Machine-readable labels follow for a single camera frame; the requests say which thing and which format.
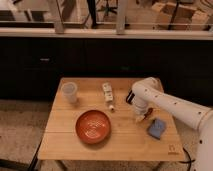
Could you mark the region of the translucent yellowish gripper finger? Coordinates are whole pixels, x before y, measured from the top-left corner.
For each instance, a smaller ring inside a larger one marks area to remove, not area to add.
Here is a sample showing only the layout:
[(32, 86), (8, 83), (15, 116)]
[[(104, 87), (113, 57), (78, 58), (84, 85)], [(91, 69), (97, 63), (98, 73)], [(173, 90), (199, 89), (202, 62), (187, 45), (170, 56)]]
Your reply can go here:
[(135, 122), (141, 122), (145, 119), (145, 115), (138, 115), (135, 118)]

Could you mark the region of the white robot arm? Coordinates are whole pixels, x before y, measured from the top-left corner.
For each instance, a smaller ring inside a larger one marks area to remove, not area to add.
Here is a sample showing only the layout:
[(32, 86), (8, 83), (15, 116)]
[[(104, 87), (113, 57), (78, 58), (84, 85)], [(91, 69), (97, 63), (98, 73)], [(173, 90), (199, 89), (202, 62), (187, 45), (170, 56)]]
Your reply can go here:
[(194, 165), (196, 171), (213, 171), (213, 108), (193, 103), (159, 90), (159, 82), (153, 77), (137, 81), (132, 85), (132, 101), (135, 113), (144, 117), (149, 103), (199, 131), (199, 144)]

